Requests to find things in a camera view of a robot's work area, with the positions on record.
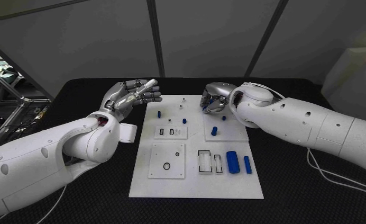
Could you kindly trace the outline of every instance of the gray wall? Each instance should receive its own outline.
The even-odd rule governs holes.
[[[0,50],[50,96],[86,77],[295,77],[366,46],[363,0],[1,0]]]

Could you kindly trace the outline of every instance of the metal rack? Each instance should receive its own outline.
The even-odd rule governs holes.
[[[21,111],[27,108],[29,104],[33,102],[49,102],[50,100],[46,98],[34,99],[34,100],[30,98],[26,98],[14,89],[14,84],[10,85],[1,77],[0,77],[0,86],[3,86],[6,91],[16,97],[16,100],[1,101],[1,103],[17,103],[17,107],[11,115],[6,119],[6,122],[3,123],[3,125],[0,126],[0,143],[1,143],[4,134],[9,131],[9,126],[11,125],[13,121],[17,119],[19,115],[21,114]]]

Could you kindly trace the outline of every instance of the black table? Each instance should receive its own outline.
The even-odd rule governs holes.
[[[86,117],[102,96],[127,78],[69,81],[43,117],[39,130]],[[163,94],[202,94],[210,82],[241,85],[242,78],[157,78]],[[285,97],[331,108],[314,84],[304,79],[258,79]],[[134,144],[119,144],[111,160],[69,185],[43,223],[366,223],[366,193],[324,180],[307,165],[307,149],[259,129],[248,129],[264,200],[128,198],[145,105],[134,107],[125,123],[138,125]],[[366,171],[334,156],[314,151],[320,166],[366,182]],[[11,213],[0,223],[36,223],[60,191]]]

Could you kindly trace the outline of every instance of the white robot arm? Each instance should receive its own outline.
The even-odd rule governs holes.
[[[210,83],[202,95],[203,112],[225,106],[238,121],[290,143],[324,151],[366,169],[366,121],[292,98],[274,102],[268,88]]]
[[[137,127],[119,122],[132,105],[161,101],[156,84],[154,79],[117,83],[98,112],[0,146],[0,216],[39,201],[104,163],[118,142],[134,142]],[[62,152],[81,162],[66,166]]]

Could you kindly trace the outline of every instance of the blue block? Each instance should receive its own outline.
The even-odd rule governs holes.
[[[239,167],[238,155],[235,151],[226,152],[226,160],[228,160],[229,173],[230,174],[239,173],[241,167]]]
[[[215,136],[217,134],[217,127],[212,128],[212,136]]]
[[[248,156],[243,157],[243,163],[245,163],[246,173],[251,174],[252,173],[252,168],[251,168],[251,162],[249,162],[249,157]]]

